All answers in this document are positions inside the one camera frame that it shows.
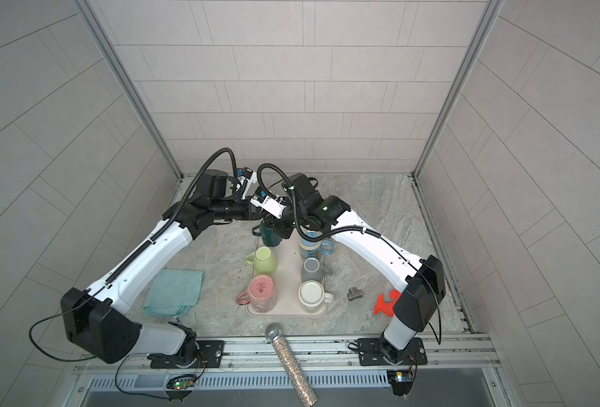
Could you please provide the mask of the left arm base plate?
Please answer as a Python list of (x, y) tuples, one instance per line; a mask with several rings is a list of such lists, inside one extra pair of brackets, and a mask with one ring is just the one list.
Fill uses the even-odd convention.
[(151, 369), (202, 369), (218, 368), (225, 342), (220, 340), (189, 340), (172, 355), (150, 354)]

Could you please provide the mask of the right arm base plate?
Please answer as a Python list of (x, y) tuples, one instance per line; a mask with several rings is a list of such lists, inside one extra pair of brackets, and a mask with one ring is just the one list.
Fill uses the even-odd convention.
[(380, 338), (363, 337), (349, 343), (347, 347), (359, 356), (361, 366), (426, 366), (428, 364), (425, 347), (419, 337), (411, 339), (397, 361), (384, 355), (381, 343)]

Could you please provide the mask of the iridescent blue butterfly mug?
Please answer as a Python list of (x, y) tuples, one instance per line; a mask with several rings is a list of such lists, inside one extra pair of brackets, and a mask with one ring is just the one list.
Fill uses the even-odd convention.
[(308, 258), (321, 260), (323, 257), (333, 253), (334, 244), (329, 239), (324, 239), (320, 242), (310, 242), (303, 237), (299, 237), (298, 250), (302, 261)]

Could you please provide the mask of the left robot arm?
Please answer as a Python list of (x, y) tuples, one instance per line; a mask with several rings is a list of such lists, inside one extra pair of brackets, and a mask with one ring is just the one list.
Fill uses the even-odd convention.
[(150, 235), (108, 274), (87, 289), (71, 288), (60, 300), (65, 336), (88, 354), (114, 364), (132, 353), (147, 354), (155, 367), (186, 368), (200, 360), (196, 334), (170, 322), (141, 325), (127, 318), (137, 295), (178, 252), (211, 226), (233, 220), (259, 220), (261, 213), (243, 198), (237, 182), (227, 197), (224, 181), (208, 168), (229, 148), (213, 153), (183, 198), (170, 207)]

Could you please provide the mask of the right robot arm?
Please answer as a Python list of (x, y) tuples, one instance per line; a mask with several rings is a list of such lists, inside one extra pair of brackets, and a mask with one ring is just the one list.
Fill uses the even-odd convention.
[(408, 356), (414, 336), (424, 332), (434, 315), (442, 315), (446, 296), (442, 261), (426, 259), (402, 249), (370, 227), (337, 196), (323, 198), (302, 173), (288, 176), (271, 163), (257, 169), (259, 191), (251, 203), (282, 238), (297, 232), (301, 239), (320, 243), (331, 238), (365, 259), (400, 292), (393, 317), (381, 334), (380, 351), (392, 364)]

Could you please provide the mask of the dark green mug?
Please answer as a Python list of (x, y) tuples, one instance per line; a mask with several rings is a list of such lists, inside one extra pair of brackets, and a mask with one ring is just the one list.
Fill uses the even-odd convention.
[(265, 247), (274, 248), (281, 244), (283, 238), (274, 230), (271, 220), (262, 220), (252, 229), (254, 237), (259, 237)]

